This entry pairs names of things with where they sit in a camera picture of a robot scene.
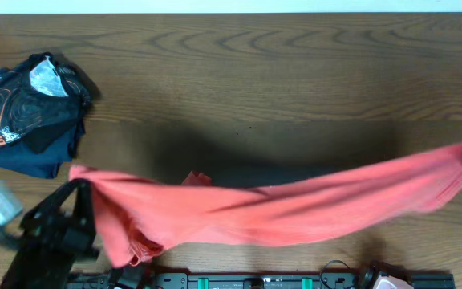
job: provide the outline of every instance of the printed graphic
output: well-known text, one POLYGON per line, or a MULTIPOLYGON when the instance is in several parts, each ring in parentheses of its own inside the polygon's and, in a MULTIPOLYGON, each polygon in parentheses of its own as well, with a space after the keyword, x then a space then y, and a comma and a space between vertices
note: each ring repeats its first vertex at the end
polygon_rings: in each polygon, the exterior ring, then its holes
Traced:
POLYGON ((11 132, 9 127, 0 129, 0 148, 20 138, 21 136, 16 132, 11 132))
POLYGON ((58 68, 56 68, 56 70, 58 72, 60 72, 61 74, 76 75, 71 69, 69 69, 67 67, 58 67, 58 68))

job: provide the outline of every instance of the folded black shirt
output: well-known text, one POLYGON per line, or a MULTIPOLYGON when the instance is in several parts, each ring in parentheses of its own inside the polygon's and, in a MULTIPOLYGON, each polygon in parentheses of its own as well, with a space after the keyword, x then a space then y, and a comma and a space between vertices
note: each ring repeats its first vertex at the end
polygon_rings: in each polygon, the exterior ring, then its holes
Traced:
POLYGON ((32 55, 12 70, 2 68, 0 167, 33 177, 56 177, 60 165, 75 156, 90 101, 75 69, 56 63, 50 53, 32 55), (47 82, 51 79, 61 85, 52 87, 47 82))
POLYGON ((25 142, 35 153, 75 126, 91 102, 73 67, 51 53, 0 71, 0 148, 25 142))

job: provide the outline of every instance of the wooden table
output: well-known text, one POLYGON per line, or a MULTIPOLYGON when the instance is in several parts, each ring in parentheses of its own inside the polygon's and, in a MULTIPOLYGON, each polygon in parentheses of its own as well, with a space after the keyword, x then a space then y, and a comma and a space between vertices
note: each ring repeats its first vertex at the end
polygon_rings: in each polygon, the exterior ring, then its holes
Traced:
MULTIPOLYGON (((99 87, 75 162, 101 169, 179 183, 210 162, 354 167, 462 140, 462 14, 0 16, 0 67, 42 51, 99 87)), ((53 181, 0 179, 31 208, 68 167, 53 181)), ((0 248, 0 278, 13 255, 0 248)), ((329 242, 187 244, 157 261, 312 271, 373 258, 451 270, 462 288, 462 194, 329 242)))

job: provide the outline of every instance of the wire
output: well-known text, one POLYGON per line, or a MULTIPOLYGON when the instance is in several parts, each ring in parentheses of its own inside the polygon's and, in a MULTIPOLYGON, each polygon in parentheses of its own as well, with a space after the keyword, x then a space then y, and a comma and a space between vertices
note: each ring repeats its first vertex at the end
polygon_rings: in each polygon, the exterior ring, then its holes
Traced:
MULTIPOLYGON (((322 280, 324 279, 324 278, 323 278, 324 270, 325 270, 330 264, 333 264, 333 263, 340 263, 340 264, 343 264, 343 265, 345 265, 345 267, 347 267, 347 269, 350 269, 350 267, 349 267, 347 264, 345 264, 344 261, 341 261, 341 260, 331 260, 331 261, 329 261, 326 265, 324 265, 324 267, 322 267, 322 269, 320 270, 320 285, 325 286, 327 289, 336 289, 336 287, 335 287, 335 288, 329 287, 329 285, 327 285, 327 281, 326 281, 326 282, 323 282, 323 281, 322 281, 322 280)), ((352 284, 352 286, 345 287, 345 288, 343 288, 343 289, 351 289, 351 288, 353 288, 353 287, 354 287, 354 284, 352 284)))

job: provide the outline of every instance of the white wall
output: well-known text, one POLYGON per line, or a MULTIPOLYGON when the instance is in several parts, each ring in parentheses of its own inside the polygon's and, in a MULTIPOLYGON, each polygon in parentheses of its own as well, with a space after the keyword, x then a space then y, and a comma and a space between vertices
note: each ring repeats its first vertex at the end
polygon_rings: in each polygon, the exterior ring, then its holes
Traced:
POLYGON ((462 0, 0 0, 0 14, 462 12, 462 0))

